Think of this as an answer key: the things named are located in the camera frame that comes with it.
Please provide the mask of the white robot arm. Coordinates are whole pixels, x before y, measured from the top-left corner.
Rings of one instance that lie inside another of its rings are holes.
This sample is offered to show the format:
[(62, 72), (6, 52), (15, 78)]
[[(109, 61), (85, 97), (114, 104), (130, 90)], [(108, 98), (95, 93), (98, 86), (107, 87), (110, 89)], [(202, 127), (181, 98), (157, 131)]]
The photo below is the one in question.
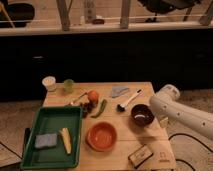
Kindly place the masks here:
[(154, 115), (166, 115), (213, 140), (213, 114), (178, 103), (180, 91), (166, 84), (149, 100)]

